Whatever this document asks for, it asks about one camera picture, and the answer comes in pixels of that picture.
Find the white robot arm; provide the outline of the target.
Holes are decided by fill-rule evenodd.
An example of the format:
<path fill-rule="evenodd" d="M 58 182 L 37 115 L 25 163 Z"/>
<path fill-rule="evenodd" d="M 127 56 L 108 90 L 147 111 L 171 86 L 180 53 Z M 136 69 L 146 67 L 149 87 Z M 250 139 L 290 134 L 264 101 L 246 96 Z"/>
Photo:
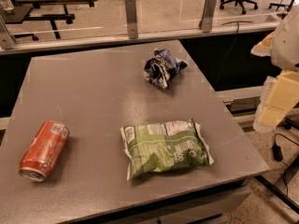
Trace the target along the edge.
<path fill-rule="evenodd" d="M 256 132 L 269 133 L 299 103 L 299 5 L 251 53 L 269 56 L 271 63 L 281 69 L 278 76 L 267 77 L 263 83 L 253 121 Z"/>

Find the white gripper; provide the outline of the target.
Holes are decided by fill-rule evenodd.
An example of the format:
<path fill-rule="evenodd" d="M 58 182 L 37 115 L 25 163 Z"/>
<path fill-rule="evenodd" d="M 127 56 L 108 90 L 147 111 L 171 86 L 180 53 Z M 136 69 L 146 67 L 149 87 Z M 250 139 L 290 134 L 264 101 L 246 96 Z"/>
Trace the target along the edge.
<path fill-rule="evenodd" d="M 264 57 L 270 55 L 272 35 L 267 35 L 254 45 L 251 53 Z M 253 129 L 258 133 L 274 130 L 286 115 L 299 103 L 299 73 L 283 70 L 277 77 L 267 77 L 255 113 Z"/>

